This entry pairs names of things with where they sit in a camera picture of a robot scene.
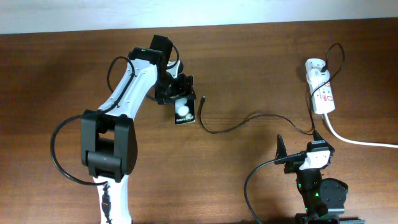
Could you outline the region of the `white power strip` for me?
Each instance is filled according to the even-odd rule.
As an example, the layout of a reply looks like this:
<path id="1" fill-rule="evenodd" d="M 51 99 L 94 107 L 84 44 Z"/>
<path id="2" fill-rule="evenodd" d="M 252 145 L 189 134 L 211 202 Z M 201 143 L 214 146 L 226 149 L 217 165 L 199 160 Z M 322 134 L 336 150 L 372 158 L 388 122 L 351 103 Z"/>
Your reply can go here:
<path id="1" fill-rule="evenodd" d="M 330 73 L 322 71 L 326 65 L 320 58 L 310 58 L 305 62 L 306 79 L 310 89 L 315 114 L 327 114 L 335 109 L 335 102 L 330 86 Z"/>

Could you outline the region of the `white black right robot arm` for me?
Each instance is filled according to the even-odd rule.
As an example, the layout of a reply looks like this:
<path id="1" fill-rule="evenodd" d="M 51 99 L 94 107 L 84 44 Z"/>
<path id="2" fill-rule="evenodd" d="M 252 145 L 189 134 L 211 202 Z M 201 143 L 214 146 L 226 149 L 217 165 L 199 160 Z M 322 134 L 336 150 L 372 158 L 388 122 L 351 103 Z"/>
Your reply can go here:
<path id="1" fill-rule="evenodd" d="M 298 154 L 288 155 L 279 134 L 274 164 L 283 164 L 285 174 L 295 174 L 296 186 L 303 198 L 305 213 L 295 215 L 295 223 L 365 223 L 360 218 L 342 218 L 348 194 L 348 184 L 334 178 L 323 178 L 321 170 L 331 163 L 335 152 L 318 132 L 312 133 L 313 140 Z"/>

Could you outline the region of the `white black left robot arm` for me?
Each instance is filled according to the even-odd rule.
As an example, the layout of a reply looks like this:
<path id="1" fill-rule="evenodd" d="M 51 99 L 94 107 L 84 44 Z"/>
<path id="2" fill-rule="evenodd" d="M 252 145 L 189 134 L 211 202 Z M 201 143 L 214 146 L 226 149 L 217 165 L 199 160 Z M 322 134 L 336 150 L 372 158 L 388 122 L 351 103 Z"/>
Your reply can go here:
<path id="1" fill-rule="evenodd" d="M 132 223 L 128 179 L 137 161 L 134 119 L 148 91 L 160 105 L 174 105 L 176 125 L 195 120 L 194 79 L 180 60 L 170 61 L 172 41 L 155 35 L 148 48 L 136 47 L 111 96 L 81 119 L 81 162 L 98 189 L 102 223 Z"/>

